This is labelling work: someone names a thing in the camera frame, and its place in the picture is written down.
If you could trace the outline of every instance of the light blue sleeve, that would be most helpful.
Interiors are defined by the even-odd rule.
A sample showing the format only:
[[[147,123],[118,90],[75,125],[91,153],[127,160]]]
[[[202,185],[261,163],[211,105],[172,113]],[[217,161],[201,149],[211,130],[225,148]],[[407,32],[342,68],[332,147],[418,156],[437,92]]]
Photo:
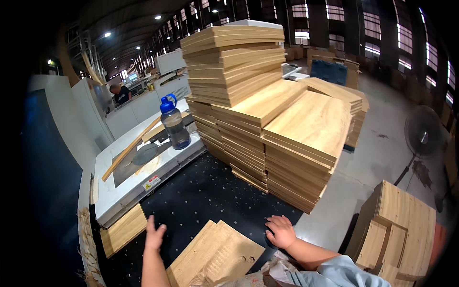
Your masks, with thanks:
[[[347,255],[322,263],[317,272],[287,272],[287,276],[302,287],[391,287],[386,280],[358,268]]]

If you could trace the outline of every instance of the blue plastic pallet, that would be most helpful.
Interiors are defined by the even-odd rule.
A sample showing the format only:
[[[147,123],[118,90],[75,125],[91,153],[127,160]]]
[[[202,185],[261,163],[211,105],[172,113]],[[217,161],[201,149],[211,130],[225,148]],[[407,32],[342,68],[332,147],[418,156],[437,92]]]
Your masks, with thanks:
[[[338,63],[314,59],[310,76],[322,79],[329,83],[345,86],[347,79],[347,67]]]

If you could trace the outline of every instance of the warning sticker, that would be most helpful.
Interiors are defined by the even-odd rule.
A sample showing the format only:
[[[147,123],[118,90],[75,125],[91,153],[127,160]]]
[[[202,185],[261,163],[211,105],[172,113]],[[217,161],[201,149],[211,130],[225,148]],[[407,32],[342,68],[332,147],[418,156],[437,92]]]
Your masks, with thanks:
[[[142,184],[142,186],[145,189],[145,191],[148,191],[149,189],[151,189],[152,187],[154,187],[160,182],[161,182],[161,179],[159,178],[159,176],[155,175],[152,178],[150,178],[147,182]]]

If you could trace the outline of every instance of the ceiling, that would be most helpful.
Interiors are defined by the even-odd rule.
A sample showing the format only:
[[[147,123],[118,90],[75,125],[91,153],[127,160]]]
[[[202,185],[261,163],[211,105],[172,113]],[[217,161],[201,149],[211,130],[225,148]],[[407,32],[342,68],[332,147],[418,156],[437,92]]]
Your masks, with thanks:
[[[131,58],[151,42],[153,32],[189,0],[93,0],[80,11],[81,31],[89,30],[91,42],[101,55],[107,76],[128,69]]]

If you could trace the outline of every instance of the concrete floor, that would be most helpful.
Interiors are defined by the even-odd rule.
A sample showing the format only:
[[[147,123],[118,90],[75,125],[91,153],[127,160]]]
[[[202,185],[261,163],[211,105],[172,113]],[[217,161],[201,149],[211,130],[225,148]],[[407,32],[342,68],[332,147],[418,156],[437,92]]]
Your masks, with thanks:
[[[305,67],[305,59],[292,62]],[[404,124],[415,105],[364,73],[359,76],[358,89],[370,104],[358,146],[354,152],[343,150],[323,197],[312,213],[303,214],[295,226],[297,237],[334,251],[338,251],[352,216],[360,211],[374,187],[382,180],[395,182],[412,157]],[[421,160],[429,169],[431,188],[423,186],[411,168],[398,187],[436,209],[434,196],[447,190],[442,157],[441,153]],[[446,198],[443,212],[437,212],[437,222],[452,230],[458,211],[457,204]]]

